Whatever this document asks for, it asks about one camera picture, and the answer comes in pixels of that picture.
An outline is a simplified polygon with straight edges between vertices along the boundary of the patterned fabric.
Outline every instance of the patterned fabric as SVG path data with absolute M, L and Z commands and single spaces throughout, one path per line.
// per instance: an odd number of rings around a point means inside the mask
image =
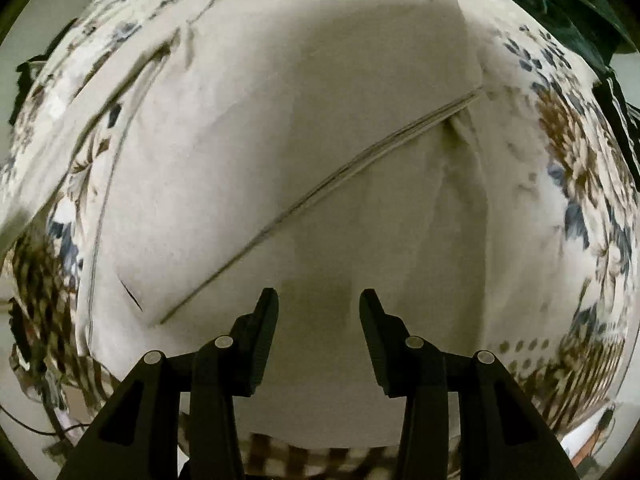
M 36 160 L 34 154 L 56 142 L 52 125 L 64 120 L 67 108 L 101 67 L 146 24 L 180 1 L 184 0 L 96 0 L 76 21 L 38 76 L 17 118 L 10 158 L 0 168 L 4 198 L 20 193 L 31 161 Z M 195 20 L 216 3 L 205 1 L 189 19 Z M 627 318 L 638 279 L 638 197 L 628 167 L 635 161 L 624 159 L 590 93 L 596 78 L 584 63 L 576 66 L 576 56 L 532 22 L 526 25 L 500 17 L 492 7 L 495 2 L 469 1 L 460 3 L 478 43 L 488 101 L 503 110 L 502 125 L 512 117 L 516 117 L 511 123 L 515 129 L 525 131 L 533 124 L 545 145 L 544 163 L 525 172 L 518 193 L 536 197 L 540 195 L 536 184 L 547 179 L 564 207 L 563 224 L 548 226 L 549 246 L 557 247 L 560 256 L 578 248 L 593 263 L 588 269 L 572 269 L 582 288 L 568 307 L 575 311 L 560 337 L 555 332 L 547 337 L 540 329 L 526 340 L 520 335 L 485 339 L 549 426 L 564 434 L 602 405 L 620 371 L 625 342 L 634 339 L 628 334 Z M 91 279 L 83 269 L 92 257 L 123 131 L 156 69 L 170 55 L 170 47 L 160 52 L 127 81 L 114 100 L 104 104 L 95 124 L 78 137 L 71 164 L 49 203 L 40 205 L 40 212 L 14 240 L 6 258 L 16 300 L 28 319 L 34 353 L 44 356 L 58 381 L 79 387 L 94 413 L 118 380 L 86 355 L 85 342 L 76 341 L 79 283 Z M 457 114 L 450 127 L 457 132 L 475 129 L 481 121 L 473 113 L 470 108 Z M 506 150 L 513 160 L 525 160 L 529 153 L 517 141 L 510 137 Z M 551 292 L 548 296 L 540 307 L 542 314 L 558 307 L 552 304 Z M 498 328 L 497 334 L 509 333 Z M 254 434 L 241 447 L 248 474 L 274 478 L 389 478 L 398 452 L 397 447 L 305 450 L 261 434 Z M 456 449 L 457 440 L 452 438 L 452 473 Z

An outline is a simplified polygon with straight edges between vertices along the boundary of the green fabric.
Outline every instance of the green fabric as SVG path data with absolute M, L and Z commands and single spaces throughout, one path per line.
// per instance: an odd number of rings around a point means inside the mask
M 514 0 L 600 77 L 629 34 L 606 0 Z

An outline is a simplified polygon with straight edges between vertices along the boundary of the dark green cloth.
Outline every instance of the dark green cloth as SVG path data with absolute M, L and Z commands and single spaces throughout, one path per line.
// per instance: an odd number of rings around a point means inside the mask
M 536 18 L 565 47 L 573 50 L 601 78 L 626 28 L 606 0 L 513 0 Z

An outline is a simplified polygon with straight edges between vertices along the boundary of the black cable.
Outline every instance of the black cable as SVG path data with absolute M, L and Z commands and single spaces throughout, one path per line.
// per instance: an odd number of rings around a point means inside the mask
M 29 430 L 31 431 L 31 433 L 35 433 L 35 434 L 39 434 L 42 436 L 58 436 L 58 434 L 55 431 L 40 431 L 40 430 L 34 430 L 31 426 L 27 426 L 25 423 L 21 422 L 20 420 L 18 420 L 17 418 L 15 418 L 11 413 L 9 413 L 6 408 L 0 404 L 0 412 L 5 412 L 6 415 L 12 420 L 14 421 L 16 424 L 18 424 L 19 426 L 22 426 L 25 430 Z M 76 430 L 77 428 L 87 428 L 89 426 L 89 424 L 75 424 L 69 428 L 66 428 L 66 430 L 62 430 L 62 433 L 68 433 L 71 430 Z

